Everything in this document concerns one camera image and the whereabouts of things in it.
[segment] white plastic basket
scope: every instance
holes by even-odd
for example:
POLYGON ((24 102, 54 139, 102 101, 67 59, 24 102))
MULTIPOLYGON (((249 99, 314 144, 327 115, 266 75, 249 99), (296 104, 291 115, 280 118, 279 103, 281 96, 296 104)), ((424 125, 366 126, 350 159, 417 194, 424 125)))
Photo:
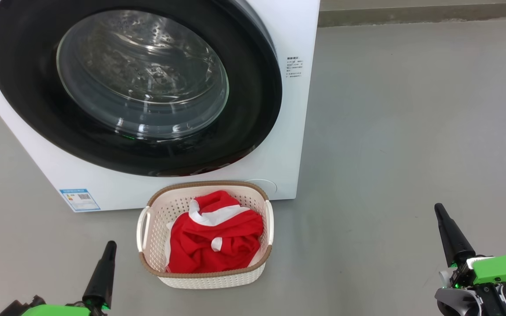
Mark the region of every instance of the white plastic basket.
POLYGON ((175 288, 224 288, 250 284, 259 278, 271 254, 275 226, 273 207, 261 188, 248 182, 207 181, 176 184, 157 192, 142 210, 136 228, 136 244, 144 267, 159 280, 175 288), (241 206, 251 208, 263 217, 261 247, 247 268, 214 273, 168 273, 165 272, 165 240, 171 234, 167 223, 179 214, 188 212, 189 202, 224 190, 236 198, 241 206))

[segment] sticker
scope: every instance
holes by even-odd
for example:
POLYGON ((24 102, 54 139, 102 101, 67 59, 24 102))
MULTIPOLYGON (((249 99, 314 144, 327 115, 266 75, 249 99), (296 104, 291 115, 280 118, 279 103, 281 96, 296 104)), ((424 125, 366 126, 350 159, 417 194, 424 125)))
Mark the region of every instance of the sticker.
POLYGON ((286 58, 286 77, 298 78, 302 76, 302 69, 304 68, 304 61, 298 56, 286 58))
POLYGON ((60 190, 75 211, 98 211, 101 208, 86 189, 60 190))

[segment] clothing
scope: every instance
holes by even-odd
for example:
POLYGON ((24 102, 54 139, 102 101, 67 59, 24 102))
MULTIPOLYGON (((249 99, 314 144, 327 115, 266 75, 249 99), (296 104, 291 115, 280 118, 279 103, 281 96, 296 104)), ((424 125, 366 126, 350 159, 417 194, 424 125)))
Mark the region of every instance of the clothing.
POLYGON ((197 197, 166 242, 167 272, 206 273, 246 268, 259 250, 263 218, 225 191, 197 197))

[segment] glass door window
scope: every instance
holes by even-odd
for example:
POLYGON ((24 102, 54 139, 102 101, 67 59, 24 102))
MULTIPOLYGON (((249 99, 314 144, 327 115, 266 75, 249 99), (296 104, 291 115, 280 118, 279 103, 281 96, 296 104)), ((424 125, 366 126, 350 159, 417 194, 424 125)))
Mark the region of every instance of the glass door window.
POLYGON ((138 139, 174 139, 208 126, 229 95, 224 66, 205 40, 136 10, 94 14, 62 38, 58 73, 95 119, 138 139))

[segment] front-load washing machine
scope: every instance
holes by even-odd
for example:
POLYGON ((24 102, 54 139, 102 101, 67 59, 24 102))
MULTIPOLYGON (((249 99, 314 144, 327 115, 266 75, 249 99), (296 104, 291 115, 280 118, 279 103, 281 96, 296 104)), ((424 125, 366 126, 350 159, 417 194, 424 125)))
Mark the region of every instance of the front-load washing machine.
POLYGON ((295 198, 319 0, 0 0, 0 116, 76 212, 295 198))

